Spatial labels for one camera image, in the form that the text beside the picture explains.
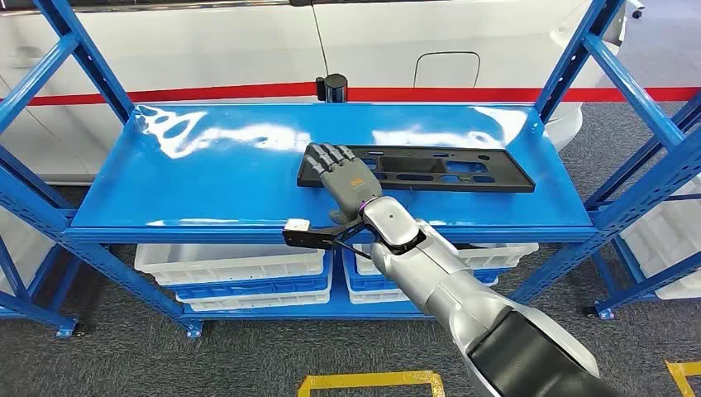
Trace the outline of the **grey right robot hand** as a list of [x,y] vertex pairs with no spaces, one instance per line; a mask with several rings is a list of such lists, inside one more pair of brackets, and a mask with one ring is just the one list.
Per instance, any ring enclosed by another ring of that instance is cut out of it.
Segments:
[[367,202],[383,195],[375,174],[347,146],[310,143],[304,159],[337,204],[329,212],[336,224],[355,221]]

